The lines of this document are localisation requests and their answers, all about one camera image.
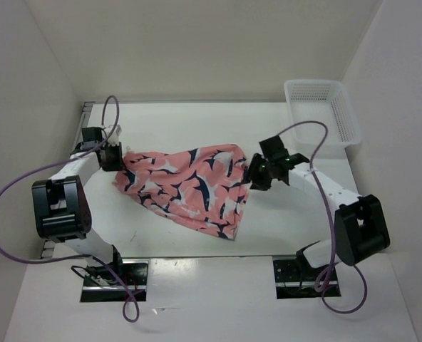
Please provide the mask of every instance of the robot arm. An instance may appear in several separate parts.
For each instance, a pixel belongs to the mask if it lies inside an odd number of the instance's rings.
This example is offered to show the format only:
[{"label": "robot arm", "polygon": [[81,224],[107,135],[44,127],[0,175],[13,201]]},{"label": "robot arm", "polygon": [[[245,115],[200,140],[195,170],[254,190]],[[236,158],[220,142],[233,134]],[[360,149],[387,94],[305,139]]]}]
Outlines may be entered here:
[{"label": "robot arm", "polygon": [[[252,189],[268,190],[276,178],[321,200],[309,160],[297,153],[290,155],[279,136],[260,142],[263,156],[256,153],[245,175]],[[379,200],[363,197],[343,188],[324,173],[314,170],[331,208],[336,235],[336,261],[349,266],[365,260],[390,245],[387,226]],[[297,252],[297,263],[303,270],[330,262],[331,240],[317,242]]]},{"label": "robot arm", "polygon": [[[120,129],[116,130],[111,142],[100,151],[84,155],[100,141],[103,128],[84,128],[83,142],[78,144],[71,159],[48,180],[40,180],[32,185],[34,213],[38,235],[64,244],[78,254],[89,254],[99,258],[116,271],[122,259],[117,249],[102,240],[92,229],[92,217],[84,185],[102,167],[104,170],[122,170],[122,147],[118,141]],[[87,258],[88,266],[101,268],[92,258]]]}]

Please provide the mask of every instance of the pink fabric with shark print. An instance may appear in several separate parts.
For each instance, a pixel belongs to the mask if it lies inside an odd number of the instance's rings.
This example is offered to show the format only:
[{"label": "pink fabric with shark print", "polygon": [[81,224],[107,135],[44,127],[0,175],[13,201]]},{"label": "pink fabric with shark print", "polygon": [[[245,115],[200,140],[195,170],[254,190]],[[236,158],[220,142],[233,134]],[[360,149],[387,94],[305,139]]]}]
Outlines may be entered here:
[{"label": "pink fabric with shark print", "polygon": [[171,155],[128,152],[126,170],[113,184],[157,215],[206,234],[234,239],[249,184],[236,145],[197,148]]}]

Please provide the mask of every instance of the white work surface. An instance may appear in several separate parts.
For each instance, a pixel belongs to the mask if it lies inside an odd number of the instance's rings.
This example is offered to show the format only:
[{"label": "white work surface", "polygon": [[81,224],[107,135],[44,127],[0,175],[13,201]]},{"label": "white work surface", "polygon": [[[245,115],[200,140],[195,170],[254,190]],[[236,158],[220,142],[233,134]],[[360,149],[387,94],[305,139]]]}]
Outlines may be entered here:
[{"label": "white work surface", "polygon": [[[69,252],[57,247],[55,256]],[[385,254],[361,263],[368,301],[347,316],[320,299],[277,300],[269,256],[151,259],[137,323],[124,321],[122,303],[80,303],[82,281],[72,264],[85,266],[80,260],[27,267],[5,342],[417,341]],[[337,272],[342,297],[329,302],[349,309],[363,286],[354,269],[338,265]]]},{"label": "white work surface", "polygon": [[[94,105],[87,126],[99,126],[103,105]],[[115,119],[109,105],[105,124]],[[120,105],[123,151],[180,152],[234,143],[248,162],[260,152],[258,142],[287,127],[286,103],[128,103]],[[289,133],[283,137],[293,153]],[[336,159],[317,160],[326,175],[356,191],[344,150]],[[236,239],[227,241],[159,217],[121,194],[111,182],[115,172],[98,171],[85,186],[93,228],[116,245],[123,257],[227,257],[294,254],[328,239],[323,203],[273,181],[267,192],[252,190]]]},{"label": "white work surface", "polygon": [[[99,124],[101,109],[94,106],[89,126]],[[198,103],[122,104],[120,124],[123,144],[135,151],[175,152],[231,142],[250,157],[258,141],[289,123],[283,103]],[[344,153],[316,165],[355,190]],[[277,300],[270,256],[218,257],[293,254],[327,238],[322,203],[275,182],[270,191],[250,195],[231,242],[147,211],[119,193],[111,185],[113,177],[111,172],[95,174],[86,196],[93,227],[123,256],[213,258],[151,259],[147,301],[140,303],[137,323],[124,321],[122,303],[79,302],[82,280],[70,265],[85,266],[83,260],[29,265],[6,342],[417,341],[385,254],[360,264],[369,296],[360,311],[348,316],[330,312],[320,299]],[[54,252],[55,257],[70,253],[61,245]],[[344,265],[337,273],[342,297],[328,300],[338,309],[350,309],[361,299],[361,280]]]}]

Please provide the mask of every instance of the white wall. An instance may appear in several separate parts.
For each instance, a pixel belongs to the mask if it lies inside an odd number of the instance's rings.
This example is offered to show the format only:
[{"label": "white wall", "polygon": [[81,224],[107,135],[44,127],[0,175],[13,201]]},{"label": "white wall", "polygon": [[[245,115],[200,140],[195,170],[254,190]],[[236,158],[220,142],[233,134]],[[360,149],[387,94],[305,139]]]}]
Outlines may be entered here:
[{"label": "white wall", "polygon": [[26,0],[82,100],[283,100],[340,79],[379,0]]},{"label": "white wall", "polygon": [[[25,3],[0,1],[0,188],[33,167],[67,156],[80,106]],[[0,243],[22,257],[35,255],[40,241],[32,214],[33,180],[8,191],[0,202]],[[25,266],[0,256],[0,341],[24,272]]]},{"label": "white wall", "polygon": [[364,141],[359,190],[380,198],[391,260],[422,341],[422,0],[384,0],[344,77]]}]

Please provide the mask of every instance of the white basket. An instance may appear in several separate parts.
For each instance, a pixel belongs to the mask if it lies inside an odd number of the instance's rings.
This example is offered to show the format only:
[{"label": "white basket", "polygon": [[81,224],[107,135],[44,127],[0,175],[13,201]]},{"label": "white basket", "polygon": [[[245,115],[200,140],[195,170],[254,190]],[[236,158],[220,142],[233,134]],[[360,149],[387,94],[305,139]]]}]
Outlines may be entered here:
[{"label": "white basket", "polygon": [[[361,142],[360,127],[344,84],[328,80],[291,80],[284,84],[284,90],[293,123],[317,120],[328,127],[329,135],[319,151],[320,157],[337,156],[346,146]],[[295,148],[309,156],[324,136],[324,129],[319,125],[300,125],[292,130]]]}]

